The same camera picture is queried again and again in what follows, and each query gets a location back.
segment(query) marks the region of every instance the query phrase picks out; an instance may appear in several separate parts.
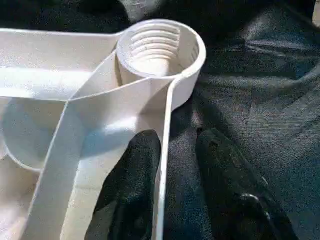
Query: curved edge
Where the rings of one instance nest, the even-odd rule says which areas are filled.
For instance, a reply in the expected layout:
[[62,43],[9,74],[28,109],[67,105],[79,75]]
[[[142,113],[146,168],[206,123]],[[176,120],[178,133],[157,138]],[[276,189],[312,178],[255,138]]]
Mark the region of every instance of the curved edge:
[[3,114],[2,114],[2,119],[1,119],[1,132],[2,132],[2,137],[3,137],[3,145],[4,145],[4,149],[6,151],[6,154],[17,164],[19,165],[21,168],[23,169],[26,169],[28,171],[31,171],[31,172],[34,172],[36,174],[40,174],[42,169],[40,168],[34,168],[34,167],[30,167],[28,165],[25,165],[23,164],[21,161],[19,161],[15,155],[11,152],[10,148],[8,147],[7,145],[7,141],[6,141],[6,138],[7,138],[7,135],[6,135],[6,131],[5,129],[3,128],[4,124],[4,119],[7,115],[7,111],[8,111],[8,108],[10,107],[10,104],[12,103],[12,100],[10,100],[7,105],[4,107],[4,110],[3,110]]
[[[173,25],[176,25],[176,26],[179,26],[179,27],[183,27],[183,28],[187,29],[188,31],[190,31],[192,34],[195,35],[196,41],[199,44],[198,57],[197,57],[197,59],[195,60],[195,62],[191,66],[189,66],[187,69],[182,71],[182,74],[184,74],[186,76],[195,74],[201,68],[201,66],[204,64],[205,59],[206,59],[206,55],[207,55],[207,51],[206,51],[205,43],[202,40],[202,38],[200,37],[200,35],[195,30],[193,30],[191,27],[189,27],[188,25],[185,25],[185,24],[183,24],[181,22],[177,22],[177,21],[174,21],[174,20],[152,19],[152,20],[146,20],[146,21],[139,22],[139,23],[129,27],[127,30],[124,31],[124,34],[126,32],[133,32],[134,29],[139,28],[140,26],[143,26],[143,25],[154,23],[155,21],[156,21],[156,23],[160,23],[160,24],[161,23],[167,23],[167,24],[173,24]],[[118,55],[118,52],[119,52],[118,50],[120,50],[122,52],[121,38],[118,40],[117,45],[116,45],[117,55]],[[128,72],[131,72],[132,74],[134,74],[136,76],[140,76],[141,78],[156,77],[156,76],[154,76],[152,74],[144,73],[144,72],[140,72],[140,71],[135,70],[121,56],[118,56],[118,61],[119,61],[120,65],[122,65],[122,67],[124,69],[126,69]],[[171,75],[171,76],[163,76],[162,78],[163,79],[176,79],[176,78],[179,77],[180,74],[181,73],[175,74],[175,75]]]
[[7,153],[7,155],[16,163],[18,164],[21,168],[23,169],[26,169],[28,171],[31,171],[33,173],[36,173],[36,174],[40,174],[42,172],[42,169],[41,168],[34,168],[34,167],[31,167],[31,166],[28,166],[28,165],[25,165],[23,164],[21,161],[19,161],[10,151],[10,149],[8,148],[7,146],[7,143],[6,143],[6,140],[5,140],[5,137],[3,138],[3,144],[4,144],[4,149]]

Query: white plastic surface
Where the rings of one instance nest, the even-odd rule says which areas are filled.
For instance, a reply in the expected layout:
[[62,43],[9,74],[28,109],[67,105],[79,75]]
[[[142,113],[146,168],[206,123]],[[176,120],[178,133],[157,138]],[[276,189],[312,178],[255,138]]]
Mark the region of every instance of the white plastic surface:
[[21,188],[0,185],[0,219],[9,215],[1,196],[26,199],[12,202],[17,213],[10,224],[0,221],[0,240],[83,240],[103,182],[148,129],[162,143],[152,232],[161,240],[171,113],[189,99],[204,64],[199,35],[150,20],[113,35],[2,29],[0,36],[0,97],[10,97],[2,107],[0,171],[8,173],[1,178],[10,169],[25,179]]

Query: black fabric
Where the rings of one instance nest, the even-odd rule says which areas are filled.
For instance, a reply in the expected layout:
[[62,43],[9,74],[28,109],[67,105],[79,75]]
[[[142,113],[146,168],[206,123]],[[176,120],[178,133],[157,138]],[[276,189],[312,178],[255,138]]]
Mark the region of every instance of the black fabric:
[[[146,15],[190,25],[207,46],[191,99],[172,114],[164,239],[213,239],[199,128],[216,128],[237,145],[299,239],[320,239],[320,32],[311,24],[313,0],[287,2],[166,0]],[[101,33],[132,24],[121,5],[101,13],[50,4],[3,0],[0,24]]]
[[297,240],[286,213],[243,154],[221,132],[201,132],[196,155],[212,233],[219,240]]
[[137,134],[103,183],[85,240],[149,240],[161,143]]

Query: dark cloth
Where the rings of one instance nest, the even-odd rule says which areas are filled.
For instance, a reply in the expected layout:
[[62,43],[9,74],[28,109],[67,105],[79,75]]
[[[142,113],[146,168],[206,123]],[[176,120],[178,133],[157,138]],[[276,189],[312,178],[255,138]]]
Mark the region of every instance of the dark cloth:
[[[299,1],[308,11],[287,2],[167,0],[146,15],[190,25],[207,46],[191,99],[172,114],[164,239],[213,239],[198,128],[216,128],[237,145],[299,239],[320,239],[320,31],[311,24],[313,0]],[[120,5],[95,11],[4,0],[0,24],[99,33],[132,24]]]

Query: white plastic part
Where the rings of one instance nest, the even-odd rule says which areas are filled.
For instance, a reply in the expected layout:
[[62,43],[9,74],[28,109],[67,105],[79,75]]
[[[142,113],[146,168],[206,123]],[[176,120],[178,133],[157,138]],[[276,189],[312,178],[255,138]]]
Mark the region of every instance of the white plastic part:
[[[21,171],[40,174],[20,239],[83,240],[106,177],[135,134],[153,129],[162,153],[152,239],[162,240],[171,113],[190,98],[205,62],[199,35],[175,21],[150,20],[114,35],[3,29],[0,36],[13,42],[0,57],[0,70],[10,68],[13,78],[11,85],[0,79],[0,97],[13,98],[2,120],[4,149]],[[46,51],[48,44],[54,50]],[[19,73],[42,68],[53,78],[72,70],[72,77],[51,90],[53,78],[24,82]]]

